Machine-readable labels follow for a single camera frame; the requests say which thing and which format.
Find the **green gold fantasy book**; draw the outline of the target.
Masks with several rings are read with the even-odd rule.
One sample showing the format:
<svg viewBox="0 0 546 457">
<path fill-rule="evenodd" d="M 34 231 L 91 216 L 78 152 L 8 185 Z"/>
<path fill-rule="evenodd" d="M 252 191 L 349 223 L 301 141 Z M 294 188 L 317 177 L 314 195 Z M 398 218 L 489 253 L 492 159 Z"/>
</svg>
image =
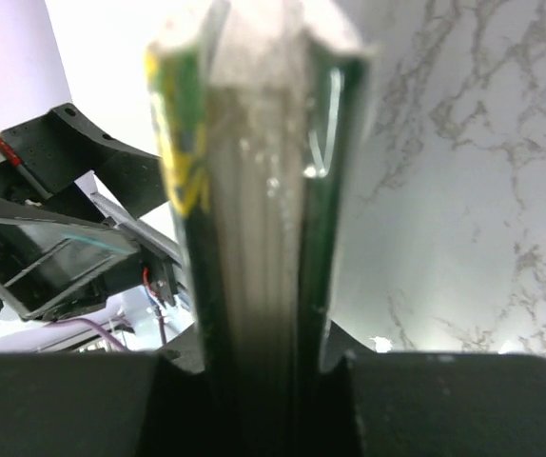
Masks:
<svg viewBox="0 0 546 457">
<path fill-rule="evenodd" d="M 376 48 L 333 1 L 176 7 L 145 52 L 205 373 L 242 456 L 294 456 Z"/>
</svg>

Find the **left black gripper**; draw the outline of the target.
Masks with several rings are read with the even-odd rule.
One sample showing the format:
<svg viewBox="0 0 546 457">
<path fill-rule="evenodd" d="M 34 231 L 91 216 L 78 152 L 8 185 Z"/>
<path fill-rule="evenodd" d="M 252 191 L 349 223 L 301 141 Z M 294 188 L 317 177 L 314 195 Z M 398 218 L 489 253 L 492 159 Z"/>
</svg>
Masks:
<svg viewBox="0 0 546 457">
<path fill-rule="evenodd" d="M 166 202 L 160 159 L 93 124 L 71 103 L 0 132 L 0 299 L 23 320 L 84 295 L 139 252 L 115 228 L 44 209 L 91 209 L 93 172 L 130 214 Z"/>
</svg>

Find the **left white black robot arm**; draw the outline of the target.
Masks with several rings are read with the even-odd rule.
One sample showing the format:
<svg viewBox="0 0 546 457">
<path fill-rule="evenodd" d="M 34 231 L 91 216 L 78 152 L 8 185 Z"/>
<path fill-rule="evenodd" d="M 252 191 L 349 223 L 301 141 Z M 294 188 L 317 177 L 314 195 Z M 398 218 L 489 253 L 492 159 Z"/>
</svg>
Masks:
<svg viewBox="0 0 546 457">
<path fill-rule="evenodd" d="M 0 130 L 0 348 L 133 288 L 171 302 L 178 249 L 145 221 L 165 202 L 159 159 L 71 103 Z"/>
</svg>

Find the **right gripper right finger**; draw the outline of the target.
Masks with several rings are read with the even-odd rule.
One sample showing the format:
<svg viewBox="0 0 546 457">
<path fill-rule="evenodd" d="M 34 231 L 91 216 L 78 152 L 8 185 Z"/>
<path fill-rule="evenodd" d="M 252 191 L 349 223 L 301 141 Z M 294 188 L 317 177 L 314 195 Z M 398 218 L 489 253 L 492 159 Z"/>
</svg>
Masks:
<svg viewBox="0 0 546 457">
<path fill-rule="evenodd" d="M 546 456 L 546 358 L 376 353 L 330 329 L 322 456 Z"/>
</svg>

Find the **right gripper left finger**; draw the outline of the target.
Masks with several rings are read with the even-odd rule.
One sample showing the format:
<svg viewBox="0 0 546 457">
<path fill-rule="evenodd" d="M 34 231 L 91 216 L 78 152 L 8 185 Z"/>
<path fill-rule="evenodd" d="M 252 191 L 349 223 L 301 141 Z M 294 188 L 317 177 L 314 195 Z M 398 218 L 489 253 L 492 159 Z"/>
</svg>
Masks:
<svg viewBox="0 0 546 457">
<path fill-rule="evenodd" d="M 204 456 L 192 328 L 154 351 L 0 353 L 0 456 Z"/>
</svg>

